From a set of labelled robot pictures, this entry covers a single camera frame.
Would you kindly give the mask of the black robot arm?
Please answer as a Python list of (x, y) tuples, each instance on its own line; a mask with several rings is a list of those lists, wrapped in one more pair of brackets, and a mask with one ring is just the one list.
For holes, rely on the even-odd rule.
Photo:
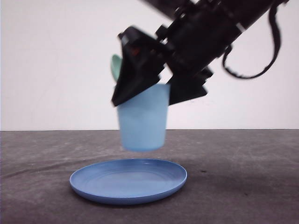
[(149, 4), (172, 23), (160, 26), (156, 38), (134, 26), (119, 33), (122, 65), (112, 96), (115, 106), (155, 85), (165, 66), (172, 71), (170, 105), (205, 96), (204, 83), (212, 76), (209, 64), (218, 57), (226, 59), (232, 43), (264, 13), (269, 14), (273, 60), (278, 56), (280, 0), (150, 0)]

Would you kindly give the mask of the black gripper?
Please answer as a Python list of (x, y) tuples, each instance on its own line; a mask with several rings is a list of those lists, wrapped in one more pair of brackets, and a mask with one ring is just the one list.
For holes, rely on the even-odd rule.
[(213, 75), (208, 67), (213, 61), (213, 23), (174, 21), (168, 27), (161, 25), (156, 35), (158, 40), (134, 26), (118, 34), (122, 63), (112, 96), (114, 106), (157, 84), (169, 58), (167, 64), (173, 73), (167, 82), (170, 85), (169, 105), (207, 94), (203, 85)]

